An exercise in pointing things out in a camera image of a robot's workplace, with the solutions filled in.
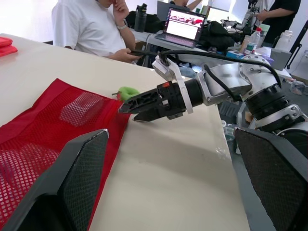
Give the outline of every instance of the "desk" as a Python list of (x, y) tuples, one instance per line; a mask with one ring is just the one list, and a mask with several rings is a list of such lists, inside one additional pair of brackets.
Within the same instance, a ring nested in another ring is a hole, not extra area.
[[(58, 77), (107, 97), (121, 86), (164, 82), (148, 68), (23, 38), (0, 58), (0, 126), (29, 108)], [(216, 106), (179, 119), (130, 121), (91, 231), (249, 231)]]
[[(170, 49), (170, 50), (206, 52), (206, 51), (199, 49), (199, 48), (184, 47), (184, 46), (181, 46), (181, 45), (178, 45), (178, 44), (175, 44), (175, 43), (156, 39), (155, 38), (156, 35), (150, 35), (150, 33), (145, 33), (145, 32), (140, 33), (140, 32), (136, 32), (133, 29), (131, 29), (131, 31), (135, 35), (135, 39), (137, 41), (145, 42), (146, 39), (148, 38), (147, 43), (155, 45), (155, 46), (163, 47), (163, 48), (166, 48), (166, 49)], [(221, 59), (214, 59), (214, 58), (197, 56), (197, 55), (189, 55), (189, 54), (181, 54), (181, 55), (179, 55), (179, 58), (183, 62), (192, 63), (192, 64), (197, 65), (197, 66), (203, 66), (203, 64), (206, 63), (209, 67), (214, 67), (214, 66), (217, 66), (217, 65), (223, 65), (223, 64), (231, 63), (229, 61), (225, 61), (225, 60), (221, 60)], [(282, 70), (282, 71), (276, 70), (276, 72), (281, 78), (286, 78), (286, 77), (291, 78), (291, 75), (285, 69)]]

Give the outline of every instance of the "black cylinder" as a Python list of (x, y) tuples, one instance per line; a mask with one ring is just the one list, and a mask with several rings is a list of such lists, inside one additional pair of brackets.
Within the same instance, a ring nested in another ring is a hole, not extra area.
[(261, 120), (281, 109), (290, 105), (286, 96), (278, 92), (277, 85), (266, 88), (259, 94), (253, 96), (246, 101), (246, 105), (251, 114)]
[(136, 19), (135, 19), (135, 31), (144, 32), (146, 23), (146, 4), (137, 7)]
[(192, 106), (195, 107), (203, 104), (202, 92), (197, 80), (188, 80), (185, 82), (185, 86), (187, 88), (189, 98), (191, 99)]

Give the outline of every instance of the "black thermos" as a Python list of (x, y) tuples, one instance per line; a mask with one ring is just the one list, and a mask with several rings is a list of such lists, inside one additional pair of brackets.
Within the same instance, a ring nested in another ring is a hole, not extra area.
[(146, 23), (146, 7), (147, 4), (142, 6), (137, 6), (136, 20), (135, 20), (135, 31), (144, 32), (145, 23)]

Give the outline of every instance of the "black bag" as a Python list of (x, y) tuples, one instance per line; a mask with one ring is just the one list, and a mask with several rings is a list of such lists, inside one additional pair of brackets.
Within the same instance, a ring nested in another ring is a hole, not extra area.
[(213, 21), (202, 30), (199, 44), (205, 49), (215, 47), (217, 51), (225, 51), (234, 46), (236, 37), (233, 36), (219, 22)]
[[(135, 28), (136, 12), (129, 12), (126, 21), (129, 28)], [(144, 32), (157, 33), (158, 31), (163, 30), (164, 26), (165, 22), (160, 21), (156, 14), (147, 14)]]

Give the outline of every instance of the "black mesh pad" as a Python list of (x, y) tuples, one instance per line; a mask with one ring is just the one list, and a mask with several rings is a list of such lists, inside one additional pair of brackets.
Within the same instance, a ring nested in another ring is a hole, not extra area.
[(100, 187), (108, 134), (87, 142), (65, 178), (59, 195), (77, 231), (86, 231)]
[(267, 140), (240, 130), (235, 136), (251, 183), (274, 227), (294, 230), (307, 197), (307, 182)]

